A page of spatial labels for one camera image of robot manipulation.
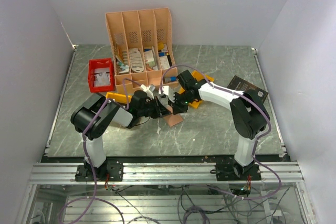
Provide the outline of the pink leather card holder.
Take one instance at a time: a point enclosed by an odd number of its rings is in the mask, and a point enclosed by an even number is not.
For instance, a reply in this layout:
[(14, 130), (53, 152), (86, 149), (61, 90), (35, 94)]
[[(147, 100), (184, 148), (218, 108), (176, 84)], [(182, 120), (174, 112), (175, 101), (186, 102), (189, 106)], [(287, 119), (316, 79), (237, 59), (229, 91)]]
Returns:
[(183, 122), (183, 118), (179, 114), (173, 114), (173, 109), (169, 105), (166, 108), (170, 111), (171, 114), (164, 116), (163, 119), (169, 127), (173, 127)]

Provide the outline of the yellow bin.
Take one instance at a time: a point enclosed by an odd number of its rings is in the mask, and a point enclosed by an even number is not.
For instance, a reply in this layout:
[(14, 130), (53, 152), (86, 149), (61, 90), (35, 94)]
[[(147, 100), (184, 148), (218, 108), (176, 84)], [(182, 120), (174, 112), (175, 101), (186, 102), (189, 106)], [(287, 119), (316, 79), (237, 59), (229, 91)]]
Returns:
[[(179, 94), (187, 90), (194, 90), (199, 93), (200, 92), (199, 90), (203, 85), (209, 82), (213, 82), (215, 80), (214, 78), (208, 75), (203, 75), (196, 70), (194, 70), (192, 73), (190, 73), (189, 70), (185, 70), (177, 76), (177, 79), (181, 86)], [(193, 103), (190, 103), (189, 105), (191, 105), (194, 108), (198, 108), (201, 102), (202, 102), (202, 99), (200, 102), (193, 102)]]
[(120, 93), (115, 93), (115, 92), (107, 92), (106, 99), (112, 99), (117, 103), (127, 104), (127, 101), (129, 102), (131, 101), (132, 95), (125, 95), (125, 94), (120, 94)]

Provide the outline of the red plastic bin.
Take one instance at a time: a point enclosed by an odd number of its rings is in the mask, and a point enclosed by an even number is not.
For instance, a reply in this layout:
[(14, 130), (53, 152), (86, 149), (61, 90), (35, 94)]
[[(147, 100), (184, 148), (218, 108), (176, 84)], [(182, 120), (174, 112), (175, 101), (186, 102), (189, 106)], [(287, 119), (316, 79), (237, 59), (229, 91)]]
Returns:
[(115, 89), (111, 58), (89, 61), (88, 85), (91, 93), (109, 92)]

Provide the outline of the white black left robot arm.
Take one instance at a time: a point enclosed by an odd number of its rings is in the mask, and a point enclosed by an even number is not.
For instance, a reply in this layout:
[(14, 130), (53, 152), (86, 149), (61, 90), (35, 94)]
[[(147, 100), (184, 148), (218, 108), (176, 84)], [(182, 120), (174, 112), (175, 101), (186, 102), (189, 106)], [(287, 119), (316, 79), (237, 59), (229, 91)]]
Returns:
[(157, 97), (150, 98), (142, 90), (134, 93), (127, 109), (99, 93), (92, 94), (70, 118), (83, 137), (85, 162), (91, 164), (88, 174), (94, 180), (102, 180), (107, 175), (102, 136), (111, 122), (131, 129), (142, 117), (157, 119), (168, 115), (171, 112)]

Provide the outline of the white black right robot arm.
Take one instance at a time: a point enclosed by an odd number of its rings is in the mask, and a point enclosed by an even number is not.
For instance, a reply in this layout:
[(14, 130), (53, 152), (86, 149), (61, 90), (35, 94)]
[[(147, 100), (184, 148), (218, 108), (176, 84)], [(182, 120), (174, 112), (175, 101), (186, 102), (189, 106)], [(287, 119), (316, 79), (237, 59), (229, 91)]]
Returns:
[(188, 105), (195, 101), (207, 101), (231, 111), (235, 130), (239, 135), (234, 155), (236, 164), (231, 167), (236, 179), (244, 179), (250, 173), (249, 165), (254, 162), (257, 141), (271, 130), (270, 116), (257, 91), (237, 91), (224, 88), (206, 77), (197, 80), (185, 70), (177, 76), (184, 92), (174, 92), (161, 86), (160, 93), (168, 96), (173, 114), (185, 113)]

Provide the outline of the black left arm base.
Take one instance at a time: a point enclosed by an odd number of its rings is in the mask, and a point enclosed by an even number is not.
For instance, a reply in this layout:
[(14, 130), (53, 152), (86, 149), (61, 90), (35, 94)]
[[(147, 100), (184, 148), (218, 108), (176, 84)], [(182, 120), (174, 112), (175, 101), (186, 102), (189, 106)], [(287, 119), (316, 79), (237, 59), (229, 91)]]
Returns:
[[(100, 167), (94, 168), (97, 181), (121, 182), (123, 179), (124, 166), (118, 161), (105, 161)], [(77, 182), (93, 182), (93, 171), (89, 163), (79, 165), (75, 174)]]

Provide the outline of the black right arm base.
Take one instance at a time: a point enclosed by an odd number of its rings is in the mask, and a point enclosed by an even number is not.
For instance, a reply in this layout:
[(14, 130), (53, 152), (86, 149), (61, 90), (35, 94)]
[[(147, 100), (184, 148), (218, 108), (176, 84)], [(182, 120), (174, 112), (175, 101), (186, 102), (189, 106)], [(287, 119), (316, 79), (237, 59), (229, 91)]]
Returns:
[(256, 164), (248, 165), (244, 169), (237, 163), (217, 163), (210, 173), (216, 176), (217, 181), (261, 180), (260, 169)]

